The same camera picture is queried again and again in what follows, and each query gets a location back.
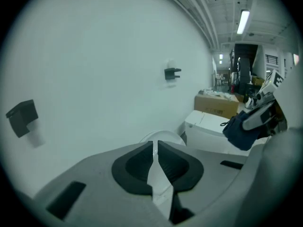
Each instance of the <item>white plastic container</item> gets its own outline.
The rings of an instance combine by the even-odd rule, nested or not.
[[[229,119],[194,110],[185,119],[187,147],[193,147],[211,152],[248,156],[250,150],[244,151],[233,146],[222,131],[221,123]]]

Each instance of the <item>black slot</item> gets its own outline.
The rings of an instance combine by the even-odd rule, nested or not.
[[[72,208],[86,184],[72,182],[67,188],[47,207],[47,210],[59,219],[64,219]]]
[[[236,162],[232,162],[232,161],[223,161],[220,164],[223,166],[228,166],[228,167],[235,168],[238,170],[241,170],[242,166],[243,166],[243,164],[241,164],[241,163],[236,163]]]
[[[169,220],[174,224],[179,224],[191,217],[194,216],[194,213],[189,209],[183,208],[177,193],[174,191],[173,199],[171,203],[171,210]]]

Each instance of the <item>ceiling pipe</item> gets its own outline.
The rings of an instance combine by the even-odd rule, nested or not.
[[[204,12],[201,10],[200,5],[198,4],[197,0],[190,0],[190,1],[194,4],[194,6],[196,7],[196,9],[199,12],[200,16],[202,17],[202,20],[205,23],[206,29],[207,29],[207,31],[208,31],[211,39],[212,39],[213,48],[215,48],[216,47],[216,42],[215,42],[215,39],[214,39],[214,34],[211,32],[210,26],[209,26],[209,24],[207,22],[207,19],[205,17]]]
[[[200,1],[201,1],[201,3],[202,3],[203,8],[204,8],[205,11],[206,11],[206,14],[207,14],[207,16],[208,16],[208,19],[209,19],[209,21],[210,21],[210,24],[211,24],[211,26],[212,26],[213,33],[214,33],[214,36],[215,36],[215,39],[216,39],[216,42],[217,42],[217,47],[216,47],[216,48],[219,49],[218,34],[217,34],[216,27],[215,27],[215,25],[214,25],[214,20],[213,20],[212,14],[211,14],[210,11],[209,11],[209,8],[208,8],[208,5],[207,5],[206,1],[205,1],[205,0],[200,0]]]
[[[198,24],[198,22],[194,19],[194,17],[188,12],[188,10],[183,6],[183,4],[181,2],[179,2],[178,0],[173,0],[176,4],[178,4],[185,12],[186,14],[194,21],[194,23],[198,26],[198,28],[202,31],[205,39],[208,41],[208,46],[209,48],[212,47],[212,43],[210,41],[210,39],[208,38],[206,32],[204,31],[204,29]]]

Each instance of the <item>gray surface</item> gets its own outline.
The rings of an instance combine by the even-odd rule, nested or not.
[[[264,148],[236,226],[258,225],[284,200],[298,180],[302,167],[303,131],[288,130],[273,137]]]
[[[184,148],[174,143],[172,147],[189,154],[201,161],[204,173],[198,184],[190,191],[179,193],[179,199],[183,208],[188,208],[195,214],[217,199],[233,182],[240,170],[223,166],[220,163],[229,160],[244,164],[246,156],[236,156],[195,148]]]
[[[45,226],[50,227],[74,227],[66,222],[62,222],[60,219],[56,218],[50,214],[45,208],[42,208],[41,205],[26,196],[24,193],[16,191],[17,196],[23,205],[27,207],[27,210],[32,213],[41,223]]]
[[[230,186],[231,183],[237,182],[236,179],[239,178],[239,175],[245,176],[245,187],[248,188],[252,182],[254,169],[258,161],[255,153],[258,152],[258,147],[255,147],[250,157],[247,158],[245,156],[185,148],[173,143],[169,144],[196,157],[203,163],[205,171],[200,182],[193,190],[179,194],[183,207],[189,208],[196,214],[205,213],[209,211],[208,209],[213,209],[211,213],[215,218],[216,215],[213,213],[220,214],[220,208],[217,208],[215,200],[228,190],[237,193],[241,192],[243,180],[240,180],[242,185],[235,185],[236,190]],[[141,145],[142,143],[126,146],[82,160],[52,180],[36,195],[35,200],[45,209],[70,182],[79,181],[86,183],[87,186],[64,220],[66,223],[77,226],[171,226],[171,223],[162,216],[153,204],[150,196],[129,194],[112,177],[111,166],[114,160]],[[244,171],[239,171],[220,165],[223,160],[238,163],[247,161],[248,163],[253,162],[255,165],[249,163],[248,167],[243,167]],[[236,216],[237,212],[233,212],[231,209],[230,212]],[[196,221],[200,222],[198,219],[195,220],[197,217],[199,215],[185,221],[182,225],[196,225]]]
[[[171,226],[150,196],[125,192],[111,175],[113,161],[141,145],[89,157],[51,181],[35,197],[36,203],[42,206],[43,216],[48,217],[45,207],[71,181],[80,181],[87,187],[72,207],[66,223],[88,227]],[[274,136],[266,145],[254,146],[248,157],[170,145],[195,156],[205,168],[193,190],[179,194],[183,207],[196,213],[179,224],[181,227],[253,226],[284,199],[303,164],[303,137],[298,130],[288,130]],[[245,164],[239,171],[220,166],[222,160]]]
[[[80,161],[52,180],[35,200],[45,208],[70,182],[79,181],[87,186],[64,220],[67,223],[87,227],[171,226],[151,196],[127,193],[112,177],[114,160],[141,145],[143,143],[126,146]]]

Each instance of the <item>blue cloth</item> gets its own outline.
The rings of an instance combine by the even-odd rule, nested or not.
[[[223,134],[228,141],[240,150],[249,150],[258,135],[261,132],[260,128],[245,131],[242,128],[242,123],[249,117],[247,113],[241,111],[237,116],[232,117],[223,130]]]

